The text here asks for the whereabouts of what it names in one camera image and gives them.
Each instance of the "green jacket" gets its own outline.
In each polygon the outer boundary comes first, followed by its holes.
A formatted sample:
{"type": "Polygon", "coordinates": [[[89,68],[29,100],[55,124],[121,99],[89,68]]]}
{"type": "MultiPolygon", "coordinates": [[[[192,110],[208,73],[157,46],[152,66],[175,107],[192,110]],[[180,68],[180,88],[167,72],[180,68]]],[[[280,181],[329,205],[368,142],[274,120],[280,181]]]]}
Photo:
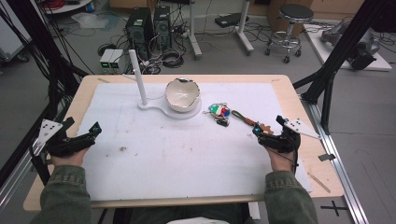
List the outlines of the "green jacket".
{"type": "MultiPolygon", "coordinates": [[[[318,223],[314,204],[291,172],[272,172],[265,178],[265,204],[269,223],[318,223]]],[[[41,212],[32,224],[91,223],[91,200],[85,171],[77,166],[55,167],[41,193],[41,212]]]]}

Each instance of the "stool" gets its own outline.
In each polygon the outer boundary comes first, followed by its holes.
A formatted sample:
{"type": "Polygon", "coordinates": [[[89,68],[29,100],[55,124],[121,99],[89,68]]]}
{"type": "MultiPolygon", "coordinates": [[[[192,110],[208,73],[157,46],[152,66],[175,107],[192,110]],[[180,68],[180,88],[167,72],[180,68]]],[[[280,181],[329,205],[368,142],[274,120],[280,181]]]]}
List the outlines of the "stool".
{"type": "Polygon", "coordinates": [[[314,12],[308,7],[304,7],[297,4],[285,4],[279,10],[279,16],[282,19],[289,21],[288,30],[278,31],[271,34],[268,40],[267,50],[264,52],[265,55],[270,55],[271,46],[276,44],[282,48],[287,49],[288,53],[283,60],[284,63],[290,62],[290,50],[298,48],[295,52],[296,57],[301,56],[301,44],[298,36],[292,36],[291,31],[293,30],[295,23],[304,23],[311,21],[314,17],[314,12]]]}

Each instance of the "cable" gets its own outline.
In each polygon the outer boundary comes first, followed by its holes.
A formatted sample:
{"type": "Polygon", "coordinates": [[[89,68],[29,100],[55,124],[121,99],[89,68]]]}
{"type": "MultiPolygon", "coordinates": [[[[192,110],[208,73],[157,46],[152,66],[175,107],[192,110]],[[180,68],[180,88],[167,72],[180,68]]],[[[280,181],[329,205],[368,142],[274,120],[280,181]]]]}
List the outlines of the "cable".
{"type": "Polygon", "coordinates": [[[180,53],[165,53],[163,55],[163,66],[169,68],[178,68],[183,65],[184,59],[180,53]]]}

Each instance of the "white pole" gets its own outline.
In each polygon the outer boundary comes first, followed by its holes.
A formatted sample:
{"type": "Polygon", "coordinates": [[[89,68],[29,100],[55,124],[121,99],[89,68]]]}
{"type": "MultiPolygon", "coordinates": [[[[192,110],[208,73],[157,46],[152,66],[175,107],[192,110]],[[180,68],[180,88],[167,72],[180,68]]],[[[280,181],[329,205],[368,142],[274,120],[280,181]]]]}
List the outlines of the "white pole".
{"type": "Polygon", "coordinates": [[[147,105],[148,97],[146,96],[142,74],[140,73],[139,62],[137,61],[136,51],[134,51],[134,49],[129,50],[129,57],[131,57],[132,67],[134,68],[134,76],[136,77],[137,87],[139,88],[140,97],[142,98],[142,104],[147,105]]]}

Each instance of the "floor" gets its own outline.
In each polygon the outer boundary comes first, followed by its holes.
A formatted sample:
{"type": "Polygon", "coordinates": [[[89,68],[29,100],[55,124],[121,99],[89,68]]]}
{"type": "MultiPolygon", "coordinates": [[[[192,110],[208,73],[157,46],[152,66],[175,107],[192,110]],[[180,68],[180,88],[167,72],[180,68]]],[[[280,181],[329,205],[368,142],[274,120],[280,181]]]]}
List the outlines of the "floor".
{"type": "MultiPolygon", "coordinates": [[[[73,46],[80,58],[95,74],[101,74],[98,48],[110,41],[116,41],[122,35],[125,21],[107,13],[107,7],[96,10],[109,19],[105,29],[78,29],[67,14],[57,18],[61,28],[65,30],[66,39],[73,46]]],[[[196,20],[197,33],[227,33],[221,30],[214,19],[218,15],[209,14],[196,20]]],[[[265,18],[250,17],[247,28],[265,25],[265,18]]],[[[201,60],[195,61],[190,44],[186,41],[184,64],[179,68],[162,67],[161,74],[284,74],[291,82],[298,81],[318,71],[321,62],[314,52],[305,34],[301,34],[303,55],[292,56],[289,64],[283,63],[283,51],[273,49],[270,56],[264,55],[266,45],[247,33],[255,51],[247,56],[237,35],[231,33],[223,36],[198,35],[197,40],[203,52],[201,60]]],[[[259,35],[263,41],[267,37],[259,35]]],[[[396,50],[395,46],[387,48],[396,50]]],[[[381,48],[380,55],[392,67],[395,63],[394,52],[381,48]]],[[[76,66],[87,70],[86,66],[71,53],[76,66]]],[[[3,165],[14,148],[28,132],[38,115],[47,104],[48,82],[38,71],[35,62],[28,63],[14,60],[7,66],[0,67],[0,164],[3,165]]],[[[396,72],[353,71],[340,69],[335,77],[330,115],[330,132],[338,149],[349,178],[359,197],[369,222],[378,224],[392,223],[396,219],[396,98],[393,96],[396,86],[396,72]]],[[[303,93],[307,86],[297,90],[303,93]]],[[[8,202],[6,209],[0,214],[0,223],[27,223],[35,215],[23,211],[22,204],[35,173],[25,177],[17,193],[8,202]]],[[[320,223],[353,223],[343,198],[314,200],[320,223]],[[335,204],[337,209],[330,208],[335,204]]],[[[259,203],[262,220],[266,223],[266,212],[263,203],[259,203]]],[[[111,223],[109,210],[103,223],[111,223]]],[[[92,223],[97,223],[102,210],[93,210],[92,223]]]]}

